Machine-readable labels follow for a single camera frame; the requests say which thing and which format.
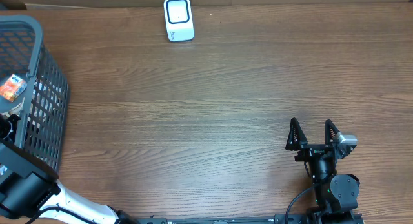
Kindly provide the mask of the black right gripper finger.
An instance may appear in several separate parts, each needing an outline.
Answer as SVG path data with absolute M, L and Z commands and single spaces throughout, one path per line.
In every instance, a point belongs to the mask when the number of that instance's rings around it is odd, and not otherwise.
M 335 124 L 330 120 L 325 121 L 325 144 L 329 145 L 336 134 L 339 133 L 339 129 L 335 126 Z
M 293 117 L 290 120 L 290 128 L 285 149 L 290 151 L 299 151 L 304 149 L 307 144 L 307 138 L 304 135 L 298 120 Z

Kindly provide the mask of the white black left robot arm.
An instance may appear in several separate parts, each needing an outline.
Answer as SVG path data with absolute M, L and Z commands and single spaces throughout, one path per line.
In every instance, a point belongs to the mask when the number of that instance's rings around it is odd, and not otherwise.
M 1 215 L 64 223 L 137 223 L 122 210 L 101 205 L 68 190 L 44 161 L 10 141 L 18 116 L 1 118 Z

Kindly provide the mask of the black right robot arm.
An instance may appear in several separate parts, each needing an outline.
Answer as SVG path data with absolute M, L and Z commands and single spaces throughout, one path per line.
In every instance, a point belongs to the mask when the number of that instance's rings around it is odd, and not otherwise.
M 359 179 L 353 174 L 339 174 L 337 163 L 357 147 L 353 134 L 342 133 L 331 120 L 325 121 L 325 142 L 310 144 L 296 118 L 290 120 L 285 149 L 294 151 L 296 162 L 304 164 L 312 185 L 299 193 L 288 205 L 284 222 L 290 222 L 292 206 L 313 191 L 316 206 L 300 215 L 302 223 L 363 223 L 361 214 L 354 214 L 358 207 Z

